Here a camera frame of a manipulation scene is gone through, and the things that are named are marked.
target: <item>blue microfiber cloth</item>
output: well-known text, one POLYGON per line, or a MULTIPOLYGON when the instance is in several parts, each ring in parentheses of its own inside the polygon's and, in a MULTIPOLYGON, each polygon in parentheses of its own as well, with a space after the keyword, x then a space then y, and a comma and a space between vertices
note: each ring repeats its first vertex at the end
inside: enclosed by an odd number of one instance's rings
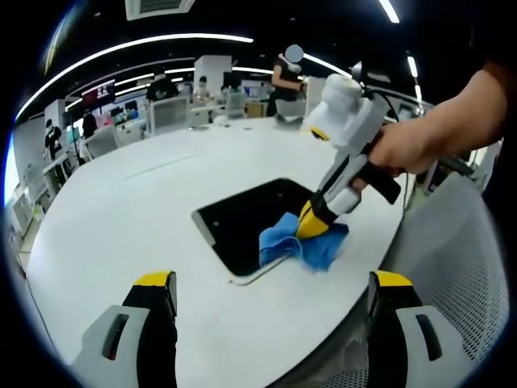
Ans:
POLYGON ((298 217, 285 213, 275 226, 258 237, 260 265, 282 256, 299 257, 312 269, 327 271, 348 234, 348 226, 334 224, 324 234, 300 240, 296 237, 298 217))

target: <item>person in black shirt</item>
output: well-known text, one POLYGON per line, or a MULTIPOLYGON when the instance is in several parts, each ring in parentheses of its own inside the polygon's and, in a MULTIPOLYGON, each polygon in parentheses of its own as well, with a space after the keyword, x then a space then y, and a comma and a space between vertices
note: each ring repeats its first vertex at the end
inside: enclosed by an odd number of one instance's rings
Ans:
MULTIPOLYGON (((517 295, 515 247, 511 236, 514 227, 511 213, 507 174, 514 146, 517 91, 515 50, 507 45, 514 36, 511 10, 506 4, 484 3, 478 12, 475 49, 486 59, 484 66, 471 78, 456 97, 437 105, 426 116, 384 127, 384 136, 369 155, 371 162, 391 171, 401 168, 408 172, 424 172, 436 159, 463 154, 504 139, 493 174, 483 199, 501 234, 506 254, 505 270, 510 292, 510 319, 487 362, 469 379, 468 386, 490 386, 494 377, 511 375, 510 354, 517 343, 517 323, 513 306, 517 295)), ((354 184, 361 189, 362 182, 354 184)))
POLYGON ((91 114, 91 112, 88 112, 82 119, 82 135, 85 139, 87 139, 94 134, 96 129, 97 120, 95 119, 94 115, 91 114))
POLYGON ((50 160, 54 160, 57 151, 61 149, 61 130, 52 123, 52 120, 47 120, 45 127, 45 150, 50 155, 50 160))
POLYGON ((160 68, 156 71, 154 81, 147 88, 146 97, 150 102, 155 102, 161 99, 171 99, 178 94, 176 85, 167 79, 164 70, 160 68))
POLYGON ((283 54, 279 54, 273 67, 273 77, 271 83, 275 91, 269 96, 267 104, 267 116, 276 115, 276 100, 296 101, 299 92, 303 88, 303 83, 298 80, 301 67, 296 63, 290 62, 283 54))

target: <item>table surface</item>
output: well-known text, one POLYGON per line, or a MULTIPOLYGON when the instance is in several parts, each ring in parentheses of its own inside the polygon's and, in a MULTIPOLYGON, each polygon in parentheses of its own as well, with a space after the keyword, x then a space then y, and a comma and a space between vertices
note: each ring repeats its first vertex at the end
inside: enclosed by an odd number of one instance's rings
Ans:
POLYGON ((47 166, 44 167, 43 173, 46 174, 50 170, 52 170, 55 166, 63 163, 66 159, 68 159, 68 151, 65 151, 61 156, 59 156, 57 159, 52 160, 47 166))
POLYGON ((315 189, 335 154, 308 134, 276 129, 271 118, 230 123, 127 145, 81 166, 61 189, 27 276, 65 363, 80 351, 82 333, 147 272, 177 272, 183 388, 267 386, 358 301, 396 233, 402 196, 392 206, 364 190, 344 217, 351 232, 328 272, 288 259, 250 285, 230 284, 192 212, 280 177, 315 189))
POLYGON ((202 112, 202 111, 215 111, 217 109, 222 109, 226 105, 206 105, 204 107, 192 107, 191 112, 202 112))

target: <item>human arm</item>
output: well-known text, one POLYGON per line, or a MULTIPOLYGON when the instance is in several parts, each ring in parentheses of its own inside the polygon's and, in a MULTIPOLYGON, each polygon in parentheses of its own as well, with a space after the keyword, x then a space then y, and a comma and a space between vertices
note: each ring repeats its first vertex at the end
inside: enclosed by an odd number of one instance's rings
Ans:
POLYGON ((461 93, 426 116, 384 127, 370 161, 393 171, 421 173, 438 158, 492 144, 502 137, 515 82, 512 72, 488 63, 461 93))
POLYGON ((282 66, 275 65, 273 68, 273 76, 271 78, 271 83, 274 86, 284 87, 294 91, 299 91, 301 89, 301 82, 286 81, 285 79, 282 79, 280 75, 282 75, 282 66))

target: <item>ceiling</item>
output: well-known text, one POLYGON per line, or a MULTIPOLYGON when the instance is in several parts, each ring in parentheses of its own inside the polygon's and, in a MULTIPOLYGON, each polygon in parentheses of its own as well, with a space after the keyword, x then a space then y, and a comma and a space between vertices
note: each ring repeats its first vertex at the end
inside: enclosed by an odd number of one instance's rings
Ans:
MULTIPOLYGON (((481 64, 473 48, 470 10, 462 1, 391 0, 401 22, 389 22, 377 0, 317 0, 315 8, 304 8, 296 0, 196 0, 187 14, 126 20, 124 0, 92 0, 76 8, 75 19, 61 27, 52 61, 45 65, 45 49, 68 2, 55 2, 45 11, 51 17, 35 19, 39 26, 32 42, 24 42, 22 87, 18 108, 41 85, 63 69, 102 49, 131 40, 184 32, 207 32, 244 36, 253 44, 219 40, 169 40, 125 48, 70 72, 32 103, 21 120, 42 112, 54 99, 107 74, 152 61, 203 54, 231 55, 239 66, 272 68, 275 56, 290 44, 341 69, 363 61, 368 72, 384 74, 391 83, 370 81, 414 95, 414 79, 406 57, 418 67, 423 99, 438 103, 452 97, 481 64)), ((312 62, 301 62, 304 74, 325 77, 330 70, 312 62)), ((175 62, 166 68, 192 67, 193 60, 175 62)), ((145 74, 138 69, 121 74, 122 79, 145 74)))

